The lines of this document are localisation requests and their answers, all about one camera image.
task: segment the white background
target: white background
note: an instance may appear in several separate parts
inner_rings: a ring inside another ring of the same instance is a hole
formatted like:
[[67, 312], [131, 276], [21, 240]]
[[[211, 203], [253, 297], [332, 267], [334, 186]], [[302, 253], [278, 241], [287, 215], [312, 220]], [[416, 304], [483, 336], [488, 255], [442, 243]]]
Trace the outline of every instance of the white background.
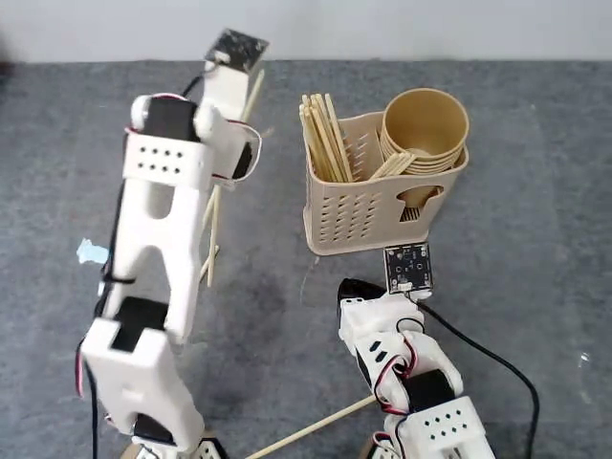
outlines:
[[612, 58], [607, 0], [0, 2], [16, 61], [198, 60], [226, 26], [271, 41], [267, 58]]

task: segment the beige cup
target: beige cup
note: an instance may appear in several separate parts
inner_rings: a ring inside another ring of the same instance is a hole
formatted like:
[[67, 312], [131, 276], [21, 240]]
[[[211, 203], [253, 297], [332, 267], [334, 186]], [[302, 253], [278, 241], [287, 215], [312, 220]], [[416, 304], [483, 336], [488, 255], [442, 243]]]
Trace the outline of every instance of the beige cup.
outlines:
[[438, 169], [440, 164], [454, 163], [452, 157], [460, 153], [469, 130], [468, 113], [459, 100], [437, 89], [412, 89], [396, 96], [384, 110], [381, 144], [389, 152], [423, 150], [413, 164], [435, 164]]

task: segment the plastic basket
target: plastic basket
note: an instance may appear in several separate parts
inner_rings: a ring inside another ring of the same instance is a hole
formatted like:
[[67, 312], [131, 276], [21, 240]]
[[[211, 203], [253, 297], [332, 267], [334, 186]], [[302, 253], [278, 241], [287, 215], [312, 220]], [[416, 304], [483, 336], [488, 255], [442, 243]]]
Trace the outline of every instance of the plastic basket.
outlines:
[[[382, 123], [383, 112], [339, 120], [356, 180], [369, 177], [383, 163], [378, 137]], [[331, 255], [425, 240], [469, 153], [464, 147], [445, 172], [351, 184], [322, 182], [310, 154], [306, 157], [306, 240], [314, 253]]]

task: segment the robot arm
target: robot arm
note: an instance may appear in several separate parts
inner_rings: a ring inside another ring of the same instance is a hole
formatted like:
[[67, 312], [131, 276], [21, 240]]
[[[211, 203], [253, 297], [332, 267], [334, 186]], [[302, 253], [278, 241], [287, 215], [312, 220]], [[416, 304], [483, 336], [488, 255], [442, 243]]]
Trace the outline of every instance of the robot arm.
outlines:
[[470, 398], [461, 397], [461, 375], [425, 335], [415, 303], [385, 293], [342, 299], [339, 309], [339, 336], [387, 413], [379, 455], [370, 457], [493, 458]]
[[[202, 415], [176, 372], [170, 345], [184, 343], [191, 330], [210, 185], [239, 180], [253, 163], [246, 130], [234, 120], [245, 107], [248, 73], [266, 46], [225, 31], [208, 54], [200, 104], [163, 93], [140, 96], [132, 106], [104, 288], [80, 352], [113, 424], [143, 445], [143, 457], [147, 451], [158, 459], [221, 457], [203, 441]], [[152, 212], [154, 186], [174, 190], [165, 218]], [[135, 295], [149, 248], [162, 253], [167, 302]]]

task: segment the gray floor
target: gray floor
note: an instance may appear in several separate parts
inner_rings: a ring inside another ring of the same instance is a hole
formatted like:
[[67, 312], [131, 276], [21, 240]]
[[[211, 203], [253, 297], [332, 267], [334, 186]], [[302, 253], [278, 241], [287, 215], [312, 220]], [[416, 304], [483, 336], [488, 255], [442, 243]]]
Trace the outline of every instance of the gray floor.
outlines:
[[[73, 351], [91, 321], [98, 268], [78, 265], [75, 250], [83, 236], [108, 240], [133, 97], [178, 91], [197, 70], [39, 65], [0, 77], [3, 457], [89, 457]], [[451, 91], [472, 120], [471, 164], [429, 238], [430, 305], [533, 379], [542, 399], [535, 457], [608, 457], [612, 64], [376, 61], [268, 64], [252, 122], [274, 133], [252, 179], [224, 198], [214, 287], [200, 294], [178, 361], [231, 457], [367, 394], [337, 336], [335, 297], [345, 276], [383, 281], [381, 254], [309, 252], [299, 96], [330, 92], [351, 116], [420, 85]], [[518, 457], [528, 392], [430, 325], [498, 457]], [[382, 422], [370, 406], [274, 457], [355, 457]], [[125, 439], [107, 426], [101, 439], [101, 457], [118, 457]]]

